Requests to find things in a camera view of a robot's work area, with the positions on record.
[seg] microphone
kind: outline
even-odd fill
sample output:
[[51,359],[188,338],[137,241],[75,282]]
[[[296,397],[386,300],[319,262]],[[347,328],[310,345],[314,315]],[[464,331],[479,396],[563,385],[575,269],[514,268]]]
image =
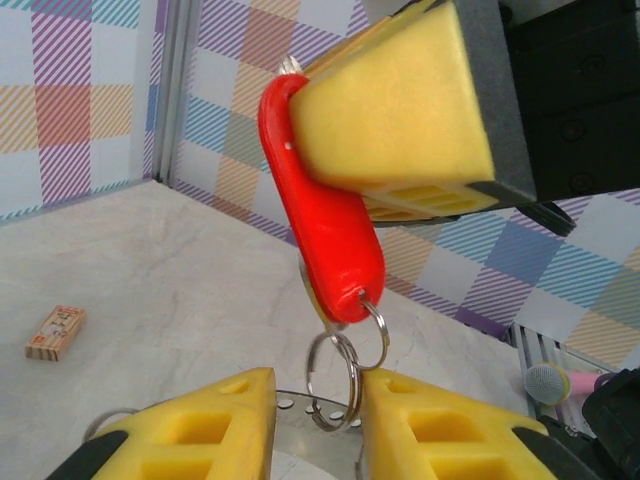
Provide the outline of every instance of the microphone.
[[614,375],[573,372],[551,363],[541,363],[524,374],[524,389],[540,403],[558,405],[572,395],[593,393]]

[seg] red keychain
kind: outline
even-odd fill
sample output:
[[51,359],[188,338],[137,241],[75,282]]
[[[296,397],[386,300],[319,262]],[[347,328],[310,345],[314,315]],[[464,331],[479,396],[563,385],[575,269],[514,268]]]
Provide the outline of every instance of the red keychain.
[[360,195],[317,183],[295,149],[289,99],[309,80],[276,77],[260,101],[260,140],[316,299],[332,322],[364,320],[384,289],[382,249]]

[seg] marble countertop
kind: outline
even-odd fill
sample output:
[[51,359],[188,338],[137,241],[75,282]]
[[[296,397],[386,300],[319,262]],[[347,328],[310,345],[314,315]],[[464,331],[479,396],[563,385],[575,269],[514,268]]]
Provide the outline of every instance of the marble countertop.
[[[0,478],[46,477],[105,410],[252,367],[304,391],[322,324],[297,251],[280,240],[150,182],[2,225],[0,245]],[[25,343],[57,304],[85,308],[84,329],[61,362],[27,359]],[[515,349],[390,291],[379,307],[386,368],[526,412]],[[377,358],[373,322],[348,336],[363,363]],[[345,401],[346,376],[326,347],[317,393]],[[274,480],[311,478],[295,459],[275,460]]]

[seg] small wooden box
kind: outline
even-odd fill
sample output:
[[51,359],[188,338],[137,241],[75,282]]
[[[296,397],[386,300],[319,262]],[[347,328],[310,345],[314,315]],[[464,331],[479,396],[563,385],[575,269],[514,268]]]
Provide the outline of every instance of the small wooden box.
[[59,361],[86,319],[87,313],[81,308],[56,306],[27,343],[27,357]]

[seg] checkered backdrop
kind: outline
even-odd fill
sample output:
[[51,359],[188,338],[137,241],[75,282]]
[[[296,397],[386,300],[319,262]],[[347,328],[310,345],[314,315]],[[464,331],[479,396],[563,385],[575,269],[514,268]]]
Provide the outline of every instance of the checkered backdrop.
[[[293,243],[258,139],[260,94],[285,54],[306,64],[367,25],[359,0],[204,0],[173,186]],[[640,190],[561,205],[578,222],[567,239],[514,210],[381,230],[387,285],[495,336],[518,322],[637,366]]]
[[166,1],[0,0],[0,220],[151,175]]

